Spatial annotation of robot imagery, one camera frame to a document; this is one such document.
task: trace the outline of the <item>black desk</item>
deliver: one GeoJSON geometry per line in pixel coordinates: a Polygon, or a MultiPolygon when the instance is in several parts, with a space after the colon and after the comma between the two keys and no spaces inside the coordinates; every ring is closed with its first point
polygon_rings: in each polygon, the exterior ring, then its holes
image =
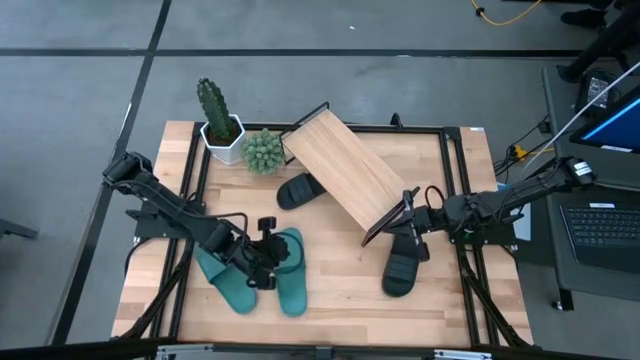
{"type": "MultiPolygon", "coordinates": [[[[562,81],[554,68],[544,69],[543,82],[549,119],[552,130],[555,132],[575,114],[572,104],[575,102],[579,85],[562,81]]],[[[568,136],[556,142],[555,150],[556,156],[572,155],[585,159],[598,174],[599,179],[604,182],[613,183],[619,187],[640,186],[640,175],[637,174],[639,170],[637,168],[632,170],[632,166],[620,166],[622,163],[618,162],[622,159],[637,163],[640,160],[638,155],[573,144],[569,142],[568,136]]],[[[532,204],[531,245],[539,244],[544,249],[546,243],[548,247],[546,250],[553,252],[562,308],[572,309],[571,290],[640,301],[640,275],[585,266],[575,260],[560,214],[560,204],[585,196],[594,202],[624,199],[640,203],[640,192],[595,187],[585,191],[550,195],[532,204]]]]}

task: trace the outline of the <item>slipper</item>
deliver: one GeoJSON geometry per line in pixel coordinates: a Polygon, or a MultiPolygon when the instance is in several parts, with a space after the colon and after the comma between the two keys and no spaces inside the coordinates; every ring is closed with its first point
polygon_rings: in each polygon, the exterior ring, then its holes
{"type": "Polygon", "coordinates": [[[278,189],[278,206],[292,210],[326,193],[322,185],[309,173],[300,174],[287,180],[278,189]]]}
{"type": "Polygon", "coordinates": [[[247,286],[247,275],[231,264],[225,265],[217,255],[211,255],[200,245],[195,249],[196,261],[209,284],[215,286],[233,311],[246,314],[257,303],[256,292],[247,286]]]}
{"type": "Polygon", "coordinates": [[[418,274],[416,245],[409,236],[395,235],[393,246],[382,274],[382,290],[393,297],[407,295],[418,274]]]}
{"type": "Polygon", "coordinates": [[[302,235],[295,228],[287,228],[277,235],[287,242],[289,250],[287,260],[280,262],[274,271],[280,309],[287,316],[300,316],[307,310],[306,264],[302,235]]]}

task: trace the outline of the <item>succulent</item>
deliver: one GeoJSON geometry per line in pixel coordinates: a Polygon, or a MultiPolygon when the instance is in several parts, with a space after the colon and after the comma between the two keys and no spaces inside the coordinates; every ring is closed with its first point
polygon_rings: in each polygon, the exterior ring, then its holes
{"type": "Polygon", "coordinates": [[[229,110],[220,88],[213,81],[202,78],[198,81],[198,99],[207,116],[213,139],[231,144],[235,123],[229,118],[229,110]]]}
{"type": "Polygon", "coordinates": [[[267,129],[252,135],[242,144],[242,158],[247,162],[249,171],[259,175],[276,172],[284,162],[284,151],[278,135],[267,129]]]}

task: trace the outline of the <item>white hexagonal pot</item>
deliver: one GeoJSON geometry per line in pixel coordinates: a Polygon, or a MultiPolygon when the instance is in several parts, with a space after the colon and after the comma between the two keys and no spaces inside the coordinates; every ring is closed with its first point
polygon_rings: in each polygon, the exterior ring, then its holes
{"type": "Polygon", "coordinates": [[[209,123],[205,123],[203,127],[200,128],[200,134],[204,139],[204,144],[207,146],[211,154],[218,160],[222,161],[227,165],[233,165],[242,160],[242,143],[244,142],[244,138],[247,136],[247,133],[244,131],[244,126],[240,122],[240,118],[236,114],[229,114],[229,117],[234,119],[238,126],[240,127],[240,135],[236,138],[236,140],[229,146],[213,146],[209,145],[207,141],[207,130],[209,128],[209,123]]]}

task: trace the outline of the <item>gray floor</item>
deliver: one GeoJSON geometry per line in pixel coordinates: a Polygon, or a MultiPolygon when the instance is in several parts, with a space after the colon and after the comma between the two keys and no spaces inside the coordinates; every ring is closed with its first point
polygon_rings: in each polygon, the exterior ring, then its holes
{"type": "MultiPolygon", "coordinates": [[[[495,19],[528,5],[481,2],[495,19]]],[[[146,48],[160,4],[4,0],[0,48],[146,48]]],[[[558,21],[578,8],[543,3],[520,23],[495,28],[466,1],[174,0],[159,47],[581,49],[595,34],[558,21]]],[[[128,148],[153,159],[166,120],[203,120],[195,84],[208,76],[243,121],[290,122],[328,100],[344,121],[382,124],[399,112],[407,124],[485,127],[497,160],[546,114],[540,72],[559,62],[155,58],[128,148]]],[[[140,57],[0,57],[0,217],[41,231],[36,241],[0,242],[0,348],[46,341],[141,64],[140,57]]],[[[534,133],[523,144],[543,139],[534,133]]],[[[70,342],[110,335],[134,228],[124,210],[137,206],[114,196],[70,342]]],[[[553,269],[524,265],[521,276],[536,343],[637,357],[639,304],[578,294],[577,310],[561,314],[548,305],[553,269]]]]}

